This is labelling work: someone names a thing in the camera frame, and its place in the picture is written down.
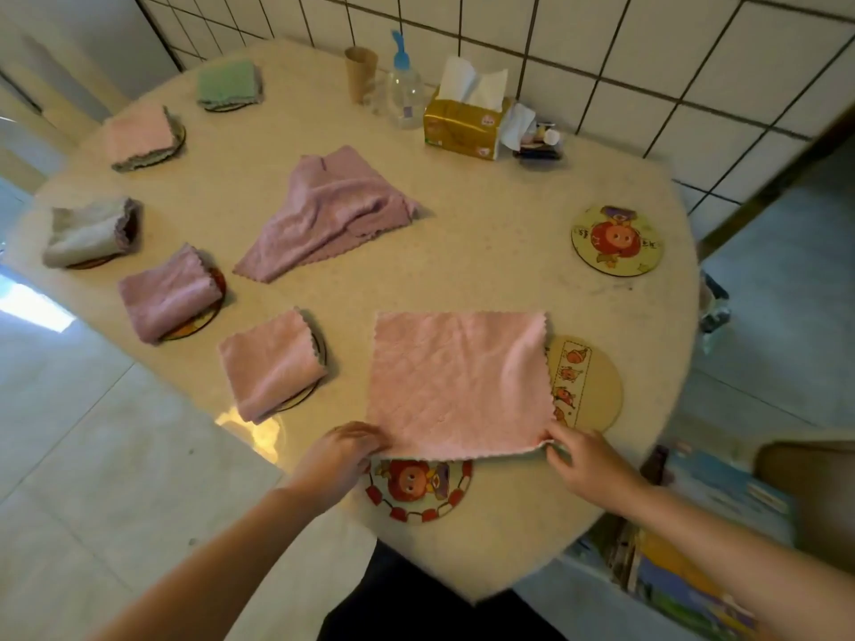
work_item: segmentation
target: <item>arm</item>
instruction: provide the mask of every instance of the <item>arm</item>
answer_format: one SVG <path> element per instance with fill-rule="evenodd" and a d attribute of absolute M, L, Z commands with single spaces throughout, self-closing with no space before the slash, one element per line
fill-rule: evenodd
<path fill-rule="evenodd" d="M 546 451 L 572 492 L 667 539 L 780 638 L 851 638 L 855 577 L 648 484 L 599 433 L 550 434 L 572 456 Z"/>
<path fill-rule="evenodd" d="M 276 560 L 357 483 L 386 446 L 373 426 L 349 423 L 315 441 L 285 486 L 164 576 L 94 641 L 222 639 Z"/>

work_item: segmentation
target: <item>hand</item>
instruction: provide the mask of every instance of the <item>hand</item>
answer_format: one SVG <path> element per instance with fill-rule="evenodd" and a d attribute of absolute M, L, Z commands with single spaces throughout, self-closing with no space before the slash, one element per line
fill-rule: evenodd
<path fill-rule="evenodd" d="M 631 510 L 650 484 L 630 466 L 598 431 L 572 430 L 550 423 L 550 435 L 570 452 L 570 463 L 558 450 L 546 448 L 546 459 L 570 491 L 586 502 L 621 517 Z"/>
<path fill-rule="evenodd" d="M 285 485 L 320 515 L 357 484 L 370 463 L 368 457 L 389 444 L 383 430 L 368 423 L 335 427 L 311 444 Z"/>

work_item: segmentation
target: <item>person's left hand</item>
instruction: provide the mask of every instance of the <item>person's left hand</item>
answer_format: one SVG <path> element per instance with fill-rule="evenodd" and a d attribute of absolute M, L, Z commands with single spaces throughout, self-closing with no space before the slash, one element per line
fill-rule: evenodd
<path fill-rule="evenodd" d="M 368 457 L 389 445 L 377 426 L 358 421 L 338 426 L 311 444 L 285 486 L 320 515 L 357 484 Z"/>

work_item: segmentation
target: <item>unfolded pink cloth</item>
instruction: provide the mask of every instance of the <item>unfolded pink cloth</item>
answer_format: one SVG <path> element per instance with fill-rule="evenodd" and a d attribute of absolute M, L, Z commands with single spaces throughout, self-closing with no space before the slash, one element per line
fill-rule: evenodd
<path fill-rule="evenodd" d="M 111 163 L 121 163 L 157 150 L 175 146 L 166 108 L 159 103 L 136 104 L 121 117 L 105 124 L 107 156 Z"/>
<path fill-rule="evenodd" d="M 291 173 L 283 207 L 234 272 L 269 283 L 296 266 L 410 225 L 416 207 L 350 146 L 326 157 L 305 156 Z"/>
<path fill-rule="evenodd" d="M 543 312 L 382 312 L 367 421 L 390 458 L 518 454 L 553 420 Z"/>
<path fill-rule="evenodd" d="M 134 331 L 145 344 L 155 344 L 222 298 L 198 252 L 187 244 L 159 268 L 122 279 L 119 294 Z"/>
<path fill-rule="evenodd" d="M 226 338 L 219 350 L 238 414 L 256 424 L 326 375 L 312 332 L 295 309 Z"/>

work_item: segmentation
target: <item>cartoon character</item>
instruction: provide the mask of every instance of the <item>cartoon character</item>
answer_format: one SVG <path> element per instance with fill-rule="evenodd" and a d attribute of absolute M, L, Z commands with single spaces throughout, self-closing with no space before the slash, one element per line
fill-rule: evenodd
<path fill-rule="evenodd" d="M 564 412 L 561 411 L 561 408 L 558 405 L 555 406 L 555 411 L 552 413 L 555 415 L 555 420 L 564 426 L 567 425 L 567 418 L 564 416 Z"/>
<path fill-rule="evenodd" d="M 641 235 L 632 226 L 638 214 L 619 207 L 603 207 L 600 213 L 607 220 L 593 225 L 591 244 L 599 252 L 597 263 L 614 268 L 618 258 L 632 258 L 641 250 Z"/>
<path fill-rule="evenodd" d="M 575 405 L 573 405 L 573 400 L 575 400 L 576 395 L 570 393 L 563 387 L 555 389 L 555 398 L 556 400 L 561 400 L 561 402 L 566 402 L 571 407 L 575 407 Z"/>
<path fill-rule="evenodd" d="M 587 357 L 587 349 L 573 349 L 566 357 L 570 364 L 582 364 Z"/>
<path fill-rule="evenodd" d="M 375 474 L 388 480 L 390 495 L 399 502 L 417 502 L 427 493 L 438 500 L 448 498 L 449 475 L 447 463 L 432 468 L 424 461 L 380 462 Z"/>
<path fill-rule="evenodd" d="M 570 382 L 575 382 L 576 378 L 581 376 L 584 371 L 576 371 L 576 369 L 571 368 L 570 366 L 562 366 L 561 367 L 561 379 L 569 380 Z"/>

